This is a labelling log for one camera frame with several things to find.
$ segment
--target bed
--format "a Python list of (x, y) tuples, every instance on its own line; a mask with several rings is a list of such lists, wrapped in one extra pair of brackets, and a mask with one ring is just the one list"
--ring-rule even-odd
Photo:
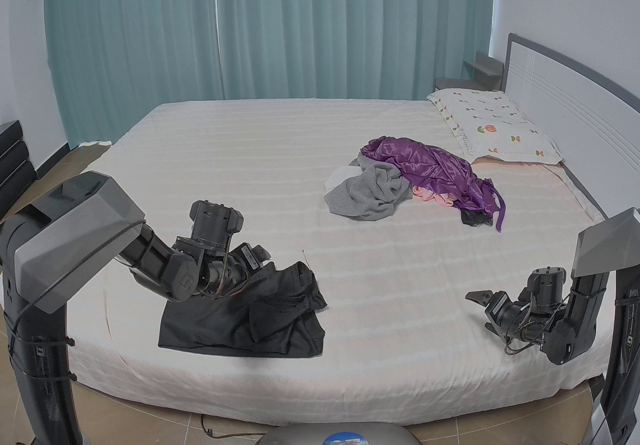
[[(532, 48), (518, 45), (524, 60), (519, 48), (509, 50), (506, 90), (532, 108)], [(512, 76), (520, 66), (523, 77)], [(548, 120), (532, 116), (543, 128)], [(78, 380), (125, 399), (275, 425), (414, 424), (548, 397), (601, 374), (611, 346), (612, 289), (595, 343), (564, 366), (535, 348), (505, 355), (483, 327), (483, 309), (464, 299), (480, 289), (516, 296), (533, 269), (570, 268), (577, 233), (613, 210), (611, 203), (594, 205), (599, 186), (580, 176), (586, 171), (579, 162), (570, 163), (573, 143), (556, 139), (578, 173), (474, 163), (507, 202), (502, 233), (468, 227), (457, 211), (419, 201), (378, 222), (330, 214), (324, 181), (383, 134), (460, 154), (431, 102), (182, 102), (149, 113), (89, 169), (113, 176), (167, 242), (189, 232), (191, 203), (207, 198), (241, 210), (244, 228), (234, 240), (262, 244), (278, 268), (306, 259), (328, 302), (318, 314), (324, 353), (259, 359), (158, 348), (164, 300), (112, 261), (68, 305)]]

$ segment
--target headboard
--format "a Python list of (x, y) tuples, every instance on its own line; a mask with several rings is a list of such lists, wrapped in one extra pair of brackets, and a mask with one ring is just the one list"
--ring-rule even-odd
[(513, 33), (502, 90), (556, 142), (570, 177), (606, 216), (640, 208), (640, 98)]

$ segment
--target tiled floor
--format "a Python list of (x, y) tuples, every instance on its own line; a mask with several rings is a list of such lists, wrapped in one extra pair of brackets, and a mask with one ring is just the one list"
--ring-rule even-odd
[[(42, 180), (37, 181), (10, 210), (10, 214), (60, 181), (80, 173), (106, 151), (105, 146), (82, 147), (69, 153)], [(0, 352), (6, 335), (0, 328)], [(157, 408), (98, 393), (74, 385), (81, 428), (92, 445), (252, 445), (259, 436), (212, 440), (200, 429), (200, 416)], [(578, 445), (591, 415), (587, 382), (573, 390), (519, 406), (474, 413), (409, 430), (428, 445)], [(206, 417), (205, 426), (216, 435), (261, 432), (268, 426)], [(0, 353), (0, 445), (30, 443), (33, 438), (6, 354)]]

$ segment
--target curtain fold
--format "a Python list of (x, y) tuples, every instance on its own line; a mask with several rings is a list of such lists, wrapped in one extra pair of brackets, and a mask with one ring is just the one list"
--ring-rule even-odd
[(493, 0), (217, 0), (226, 98), (423, 99), (487, 53)]
[(155, 106), (223, 98), (214, 0), (45, 0), (69, 145), (116, 141)]

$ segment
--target mattress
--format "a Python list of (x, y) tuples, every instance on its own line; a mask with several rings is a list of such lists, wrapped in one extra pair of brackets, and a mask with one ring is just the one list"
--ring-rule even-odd
[[(418, 200), (376, 222), (329, 213), (324, 181), (369, 139), (407, 136), (457, 155), (430, 102), (247, 100), (157, 107), (89, 169), (113, 176), (171, 244), (199, 199), (244, 215), (235, 244), (277, 268), (303, 260), (328, 308), (324, 353), (234, 358), (157, 347), (164, 300), (112, 261), (68, 304), (78, 380), (144, 403), (268, 424), (427, 422), (553, 395), (601, 374), (613, 282), (596, 340), (556, 366), (537, 348), (507, 356), (470, 290), (513, 298), (540, 266), (572, 265), (577, 233), (602, 220), (558, 167), (478, 160), (507, 205), (503, 232)], [(567, 294), (569, 284), (564, 287)]]

